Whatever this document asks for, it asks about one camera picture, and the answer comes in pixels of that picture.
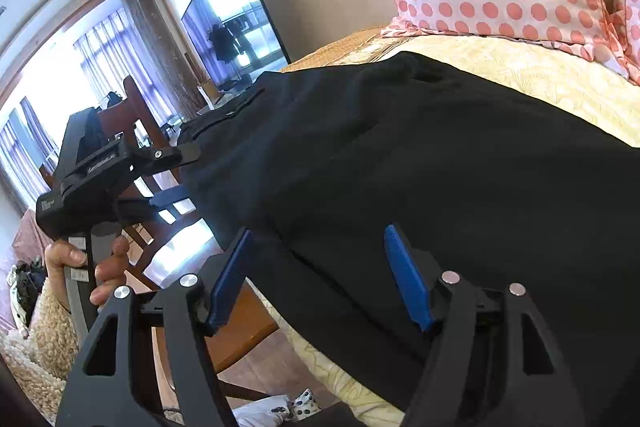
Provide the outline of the left hand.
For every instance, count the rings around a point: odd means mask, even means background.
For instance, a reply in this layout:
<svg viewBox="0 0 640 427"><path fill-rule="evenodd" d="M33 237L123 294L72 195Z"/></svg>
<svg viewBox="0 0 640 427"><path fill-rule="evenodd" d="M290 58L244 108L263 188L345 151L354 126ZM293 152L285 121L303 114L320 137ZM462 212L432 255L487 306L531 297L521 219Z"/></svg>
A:
<svg viewBox="0 0 640 427"><path fill-rule="evenodd" d="M112 243L111 256L94 266L94 276L100 285L93 289L90 303L103 306L118 286L126 284L125 271L129 267L129 243L124 236L117 236ZM49 286L52 294L66 311L70 311L65 287L64 268L82 268L87 256L80 249L65 241L56 241L44 252Z"/></svg>

